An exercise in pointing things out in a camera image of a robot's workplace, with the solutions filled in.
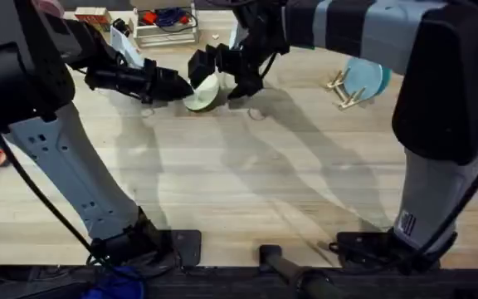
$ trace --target black metal mount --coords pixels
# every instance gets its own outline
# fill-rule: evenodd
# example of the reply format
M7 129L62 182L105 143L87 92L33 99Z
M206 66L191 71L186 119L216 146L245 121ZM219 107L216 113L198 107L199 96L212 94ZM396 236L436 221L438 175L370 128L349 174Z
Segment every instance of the black metal mount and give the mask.
M261 273L277 272L300 298L339 299L344 294L336 288L323 271L313 267L300 267L282 257L278 245L259 247Z
M440 258L453 246L456 240L453 233L444 245L435 252L411 259L410 263L402 264L398 271L404 275L413 272L427 272L440 268ZM329 245L329 250L339 256L342 268L373 269L403 260L412 255L416 249L400 241L392 230L386 233L337 233L337 242Z
M139 208L139 220L124 233L106 240L94 239L91 243L94 257L108 258L119 265L132 258L155 253L158 261L171 252L176 252L184 267L200 263L202 234L198 230L158 230Z

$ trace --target blue cloth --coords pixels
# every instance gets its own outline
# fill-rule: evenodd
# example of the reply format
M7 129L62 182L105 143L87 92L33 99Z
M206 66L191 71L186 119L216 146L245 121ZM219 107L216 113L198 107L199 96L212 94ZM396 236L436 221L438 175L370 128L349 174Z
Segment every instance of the blue cloth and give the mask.
M115 270L137 276L132 267L117 267ZM144 299L144 283L109 274L100 279L81 299Z

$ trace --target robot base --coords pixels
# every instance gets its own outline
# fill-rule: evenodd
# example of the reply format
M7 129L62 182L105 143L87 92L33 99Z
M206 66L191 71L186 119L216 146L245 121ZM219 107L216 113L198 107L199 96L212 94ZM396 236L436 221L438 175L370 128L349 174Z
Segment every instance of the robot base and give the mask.
M139 220L124 233L106 240L94 239L91 250L95 257L120 265L133 258L155 252L160 260L171 252L179 255L184 267L200 263L202 234L198 230L158 230L139 209Z
M451 248L457 234L440 250L416 257L408 264L398 266L400 273L409 275L412 272L427 272L440 268L440 258ZM390 262L410 256L415 249L398 240L392 230L386 233L337 233L337 242L329 245L329 250L339 256L343 269L374 269Z

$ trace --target wire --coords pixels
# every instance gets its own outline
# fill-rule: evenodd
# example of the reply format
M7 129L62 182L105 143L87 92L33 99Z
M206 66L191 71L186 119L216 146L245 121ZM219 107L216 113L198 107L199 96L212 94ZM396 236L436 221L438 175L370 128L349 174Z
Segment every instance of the wire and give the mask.
M214 0L204 0L204 1L206 1L206 2L212 4L213 6L216 6L216 7L235 8L235 7L241 7L243 5L247 5L247 4L256 2L257 0L245 0L245 1L241 1L241 2L228 2L228 3L216 2Z
M123 277L129 280L134 280L134 281L145 281L148 279L152 279L161 275L164 275L166 272L171 271L174 269L176 266L175 263L170 267L167 268L165 271L149 276L149 277L134 277L129 274L125 274L123 272L120 272L114 268L111 264L108 263L108 261L103 260L102 258L96 257L95 254L92 251L91 245L86 241L86 239L82 236L82 234L79 233L79 231L67 220L66 217L52 204L52 202L47 198L47 196L38 188L38 186L34 183L34 181L31 179L27 171L23 168L23 166L20 164L20 162L17 160L16 156L8 146L7 141L3 138L2 133L0 131L0 147L2 148L3 152L7 156L8 160L11 162L12 166L14 169L16 169L17 173L20 175L20 177L23 179L25 184L31 189L31 191L40 199L40 201L46 206L53 215L55 215L56 219L60 221L67 230L71 232L71 234L79 241L79 243L90 253L91 256L95 258L95 260L105 269L109 270L110 272L114 273L115 275L119 277Z
M179 33L179 32L183 32L183 31L186 31L186 30L189 30L189 29L193 29L193 28L196 28L198 27L198 18L195 17L191 12L189 11L186 11L186 10L182 10L180 8L172 8L173 10L177 10L177 14L179 14L178 18L176 18L174 20L174 22L170 21L171 19L168 19L167 22L164 22L162 21L162 18L160 17L160 15L158 14L158 20L156 20L156 26L158 28L160 28L163 32L166 32L166 33ZM180 14L180 12L184 12L185 14L188 14L194 21L195 21L195 24L193 26L190 26L190 27L184 27L182 29L178 29L178 30L167 30L165 29L165 27L171 27L173 26L174 24L176 24L178 22L178 20L180 19L180 17L182 17L182 15Z
M466 6L473 7L478 11L478 6L474 3L472 3L472 2L467 1L467 0L452 0L452 2L457 2L457 3L460 3L460 4L466 5ZM466 192L462 196L459 203L452 209L451 213L449 213L447 215L446 219L444 219L444 221L441 223L441 225L438 227L438 229L434 232L434 234L432 234L432 236L429 238L429 240L423 246L421 246L418 250L416 250L416 252L413 252L411 255L405 257L404 259L390 262L383 267L364 270L364 271L360 271L360 272L347 272L347 271L344 271L344 270L332 270L332 269L329 269L329 270L330 271L341 272L341 273L347 274L347 275L371 275L371 274L375 274L375 273L378 273L378 272L387 271L387 270L395 268L395 267L399 267L403 264L410 263L414 258L419 257L422 254L425 254L427 252L427 250L429 250L434 245L434 243L443 235L443 233L453 224L453 222L456 220L456 218L464 210L464 208L471 201L471 199L473 198L473 195L475 195L477 190L478 190L478 174L475 177L475 179L473 180L473 182L471 182L470 187L466 190Z
M265 76L271 70L272 64L274 63L274 60L276 59L277 55L278 55L278 53L273 53L272 54L271 59L269 60L269 63L266 65L265 70L263 70L263 73L261 74L261 79L265 79Z

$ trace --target red object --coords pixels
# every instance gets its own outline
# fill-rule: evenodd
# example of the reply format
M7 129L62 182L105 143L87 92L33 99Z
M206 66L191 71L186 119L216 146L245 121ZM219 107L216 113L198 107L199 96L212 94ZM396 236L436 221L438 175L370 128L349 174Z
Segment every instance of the red object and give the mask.
M154 12L146 12L143 15L143 21L146 22L149 25L154 25L157 18L158 18L158 15Z
M181 22L182 24L187 24L187 23L189 23L189 17L188 17L188 16L180 17L180 22Z

